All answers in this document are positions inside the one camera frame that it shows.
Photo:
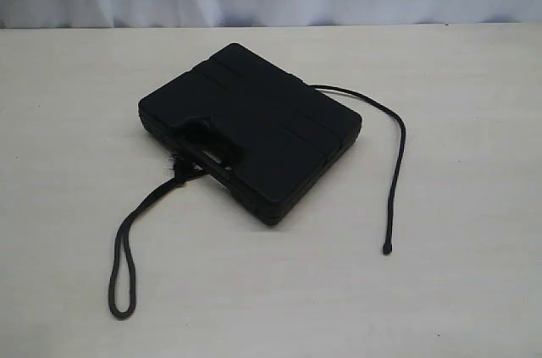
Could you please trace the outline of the black plastic carrying case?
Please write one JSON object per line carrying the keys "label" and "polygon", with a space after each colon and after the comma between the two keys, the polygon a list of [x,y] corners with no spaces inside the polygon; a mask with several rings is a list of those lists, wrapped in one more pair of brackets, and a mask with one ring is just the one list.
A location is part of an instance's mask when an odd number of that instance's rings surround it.
{"label": "black plastic carrying case", "polygon": [[238,43],[143,97],[144,128],[252,215],[279,223],[350,148],[361,116]]}

